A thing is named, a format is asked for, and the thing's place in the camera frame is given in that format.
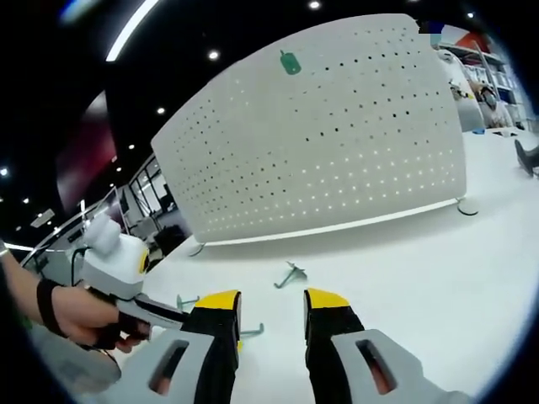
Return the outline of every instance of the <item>curved partition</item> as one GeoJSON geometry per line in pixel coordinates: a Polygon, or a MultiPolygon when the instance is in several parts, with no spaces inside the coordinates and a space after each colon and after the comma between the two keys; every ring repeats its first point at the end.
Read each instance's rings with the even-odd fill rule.
{"type": "Polygon", "coordinates": [[[226,69],[152,140],[199,242],[301,231],[462,197],[456,106],[406,15],[342,19],[226,69]]]}

